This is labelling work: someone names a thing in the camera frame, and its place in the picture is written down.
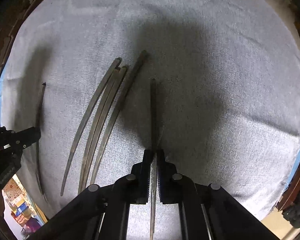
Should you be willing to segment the dark wooden chopstick one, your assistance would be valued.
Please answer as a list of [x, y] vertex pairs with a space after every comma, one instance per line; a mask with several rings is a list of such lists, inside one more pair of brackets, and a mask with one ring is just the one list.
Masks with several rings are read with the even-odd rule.
[[151, 163], [151, 218], [149, 239], [154, 239], [155, 229], [155, 205], [157, 195], [157, 106], [156, 106], [156, 80], [151, 79], [151, 150], [153, 152], [153, 160]]

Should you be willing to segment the dark wooden chopstick two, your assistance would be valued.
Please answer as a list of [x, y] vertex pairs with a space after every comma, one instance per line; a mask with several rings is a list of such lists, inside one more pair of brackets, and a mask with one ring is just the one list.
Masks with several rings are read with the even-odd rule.
[[96, 147], [96, 151], [94, 153], [93, 159], [95, 158], [96, 160], [95, 160], [94, 169], [93, 169], [92, 175], [91, 175], [91, 181], [90, 181], [91, 184], [93, 184], [95, 182], [95, 179], [96, 179], [96, 176], [97, 176], [97, 173], [98, 173], [98, 169], [99, 169], [103, 154], [104, 154], [105, 149], [106, 149], [106, 145], [107, 145], [108, 140], [110, 138], [110, 135], [111, 135], [111, 132], [112, 132], [113, 127], [115, 125], [115, 122], [117, 120], [117, 117], [118, 117], [121, 109], [123, 108], [127, 93], [130, 90], [140, 67], [146, 61], [147, 56], [148, 56], [147, 51], [143, 50], [141, 52], [141, 54], [139, 55], [136, 63], [134, 64], [134, 67], [133, 67], [129, 77], [127, 77], [127, 79], [125, 81], [124, 80], [122, 81], [122, 83], [124, 82], [125, 84], [123, 86], [123, 89], [120, 93], [120, 96], [119, 96], [119, 98], [116, 102], [116, 105], [115, 105], [115, 107], [112, 111], [112, 114], [111, 114], [110, 118], [106, 118], [106, 121], [104, 123], [104, 127], [102, 129], [102, 132], [101, 132], [101, 135], [100, 135], [97, 147]]

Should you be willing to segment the grey towel mat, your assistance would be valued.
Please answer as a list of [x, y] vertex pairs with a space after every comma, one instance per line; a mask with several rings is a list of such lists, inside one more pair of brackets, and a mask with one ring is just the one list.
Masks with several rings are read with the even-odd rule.
[[79, 123], [113, 60], [138, 72], [97, 173], [106, 186], [142, 160], [157, 81], [160, 146], [198, 184], [217, 183], [257, 219], [274, 208], [300, 152], [300, 44], [265, 0], [44, 0], [17, 33], [0, 83], [0, 123], [35, 123], [42, 83], [40, 167], [27, 148], [18, 177], [49, 217], [76, 197], [88, 131], [66, 184]]

